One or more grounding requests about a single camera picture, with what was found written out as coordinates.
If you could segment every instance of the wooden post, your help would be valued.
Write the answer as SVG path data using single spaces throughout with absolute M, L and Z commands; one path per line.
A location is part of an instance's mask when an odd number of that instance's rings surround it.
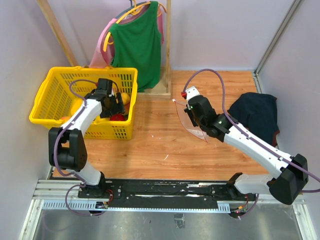
M 43 15 L 45 16 L 47 22 L 49 23 L 56 39 L 59 41 L 69 63 L 71 66 L 78 66 L 78 61 L 74 55 L 74 53 L 71 50 L 71 47 L 69 46 L 69 43 L 64 35 L 64 32 L 62 31 L 56 16 L 54 12 L 52 11 L 48 0 L 36 0 Z
M 166 0 L 166 55 L 165 55 L 165 84 L 171 89 L 170 65 L 170 34 L 171 34 L 171 0 Z

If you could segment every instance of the gray floor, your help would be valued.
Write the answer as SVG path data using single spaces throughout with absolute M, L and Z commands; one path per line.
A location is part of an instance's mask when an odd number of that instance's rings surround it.
M 293 207 L 282 204 L 258 205 L 242 220 L 225 213 L 186 213 L 184 223 L 175 217 L 168 212 L 119 211 L 80 217 L 67 210 L 44 210 L 34 240 L 302 239 Z

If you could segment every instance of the yellow basket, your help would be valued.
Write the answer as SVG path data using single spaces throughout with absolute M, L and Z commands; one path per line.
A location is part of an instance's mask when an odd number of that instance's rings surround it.
M 117 83 L 119 91 L 131 97 L 128 119 L 126 121 L 93 121 L 84 137 L 88 139 L 124 139 L 132 138 L 137 98 L 137 75 L 135 68 L 96 69 L 75 67 L 53 67 L 41 84 L 34 100 L 29 119 L 34 124 L 46 128 L 59 128 L 70 116 L 70 107 L 76 98 L 69 90 L 72 81 L 88 79 L 98 82 L 99 78 L 110 79 Z M 77 94 L 85 96 L 96 86 L 90 82 L 76 82 L 72 88 Z

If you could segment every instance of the green shirt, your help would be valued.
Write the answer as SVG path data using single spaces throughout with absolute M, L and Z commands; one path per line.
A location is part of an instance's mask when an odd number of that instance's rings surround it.
M 153 88 L 160 79 L 161 33 L 157 12 L 158 2 L 151 1 L 140 17 L 126 24 L 115 23 L 109 29 L 115 48 L 111 64 L 116 68 L 138 70 L 138 92 Z

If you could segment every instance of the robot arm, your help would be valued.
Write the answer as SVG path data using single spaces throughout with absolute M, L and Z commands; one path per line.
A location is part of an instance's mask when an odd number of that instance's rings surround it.
M 121 93 L 114 94 L 113 81 L 99 78 L 97 88 L 88 93 L 81 107 L 61 127 L 52 127 L 49 131 L 49 162 L 55 166 L 54 151 L 57 143 L 57 162 L 60 168 L 75 173 L 87 186 L 105 191 L 104 174 L 96 170 L 88 161 L 84 135 L 96 117 L 109 118 L 124 113 Z
M 194 127 L 198 126 L 210 137 L 217 138 L 221 142 L 236 147 L 269 172 L 267 175 L 236 173 L 227 183 L 229 192 L 233 192 L 233 194 L 236 194 L 237 191 L 241 194 L 271 194 L 284 204 L 290 205 L 293 203 L 307 184 L 308 175 L 282 161 L 282 159 L 290 160 L 308 170 L 305 157 L 300 154 L 293 157 L 270 146 L 250 133 L 237 120 L 231 118 L 237 124 L 237 127 L 235 127 L 225 114 L 216 114 L 208 99 L 200 95 L 194 86 L 186 90 L 185 97 L 187 108 L 184 111 L 190 117 Z M 238 128 L 246 132 L 249 137 L 245 136 Z M 251 137 L 264 147 L 252 141 Z M 270 153 L 266 148 L 276 152 L 279 157 Z

